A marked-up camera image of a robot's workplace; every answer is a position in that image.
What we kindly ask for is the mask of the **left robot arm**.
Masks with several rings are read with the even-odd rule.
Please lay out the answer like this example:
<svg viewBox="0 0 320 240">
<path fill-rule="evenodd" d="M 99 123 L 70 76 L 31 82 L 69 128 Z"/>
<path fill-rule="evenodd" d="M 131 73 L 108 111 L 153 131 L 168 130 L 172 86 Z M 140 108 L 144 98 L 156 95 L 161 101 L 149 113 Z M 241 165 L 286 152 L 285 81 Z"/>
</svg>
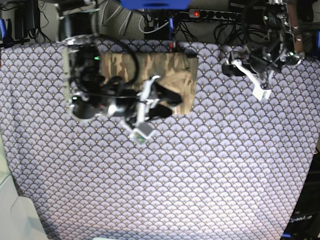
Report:
<svg viewBox="0 0 320 240">
<path fill-rule="evenodd" d="M 299 29 L 297 5 L 294 0 L 263 0 L 261 19 L 266 27 L 266 40 L 251 37 L 249 13 L 258 5 L 249 1 L 241 14 L 241 27 L 246 45 L 233 50 L 222 65 L 228 77 L 247 77 L 253 83 L 252 95 L 259 101 L 269 99 L 272 93 L 269 81 L 283 67 L 296 66 L 305 57 L 302 34 Z"/>
</svg>

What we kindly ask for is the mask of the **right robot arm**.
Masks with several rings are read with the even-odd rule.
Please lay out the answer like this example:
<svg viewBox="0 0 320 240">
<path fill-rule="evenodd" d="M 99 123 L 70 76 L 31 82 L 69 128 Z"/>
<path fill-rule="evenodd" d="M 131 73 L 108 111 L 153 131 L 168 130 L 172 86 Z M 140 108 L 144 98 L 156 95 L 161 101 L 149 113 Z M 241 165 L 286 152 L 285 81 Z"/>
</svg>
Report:
<svg viewBox="0 0 320 240">
<path fill-rule="evenodd" d="M 97 116 L 119 117 L 130 139 L 144 144 L 155 131 L 150 121 L 170 117 L 172 107 L 180 105 L 182 97 L 161 86 L 161 76 L 157 74 L 146 79 L 140 90 L 135 90 L 133 86 L 140 73 L 138 58 L 123 42 L 118 45 L 133 61 L 133 76 L 129 80 L 117 75 L 106 79 L 101 72 L 102 55 L 96 40 L 114 41 L 114 38 L 92 27 L 98 2 L 65 0 L 55 7 L 59 20 L 57 41 L 65 45 L 63 95 L 68 113 L 79 121 Z"/>
</svg>

